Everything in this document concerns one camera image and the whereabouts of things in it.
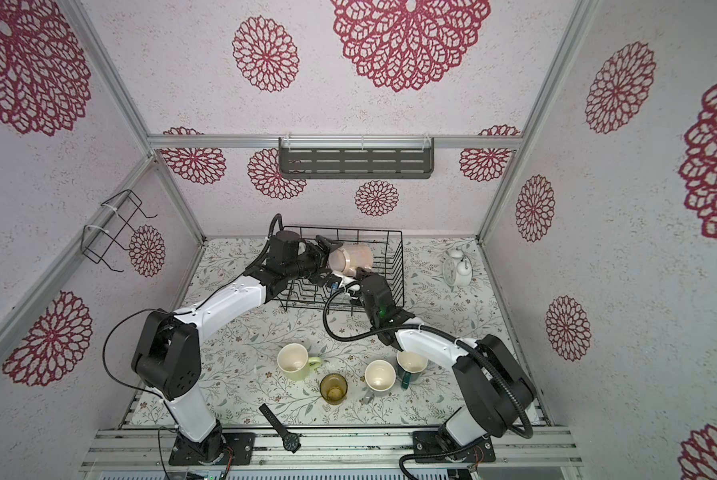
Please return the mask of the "pink tall mug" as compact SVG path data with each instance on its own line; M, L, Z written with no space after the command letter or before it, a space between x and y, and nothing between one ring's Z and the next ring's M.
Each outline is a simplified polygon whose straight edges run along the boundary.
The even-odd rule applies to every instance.
M373 253L366 244L348 244L330 253L328 267L344 276L356 277L358 269L372 270Z

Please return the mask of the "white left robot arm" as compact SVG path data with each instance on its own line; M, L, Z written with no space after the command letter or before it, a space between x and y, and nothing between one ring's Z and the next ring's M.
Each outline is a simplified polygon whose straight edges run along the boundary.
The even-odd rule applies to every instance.
M318 235L306 240L292 230L270 234L258 257L206 299L182 310L148 313L132 356L132 371L146 391L166 406L178 426L176 459L214 465L226 459L222 422L210 411L198 385L202 344L232 321L276 299L290 282L320 280L330 254L342 242Z

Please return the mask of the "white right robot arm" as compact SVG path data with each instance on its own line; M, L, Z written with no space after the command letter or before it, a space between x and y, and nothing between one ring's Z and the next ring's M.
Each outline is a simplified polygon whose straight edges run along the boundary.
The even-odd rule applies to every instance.
M348 342L375 337L454 377L463 405L434 434L436 446L424 447L418 459L462 457L506 433L522 439L534 436L527 408L535 400L535 387L498 337L463 338L426 324L394 302L387 281L377 273L361 270L358 278L344 281L342 290L370 323L368 332L348 337Z

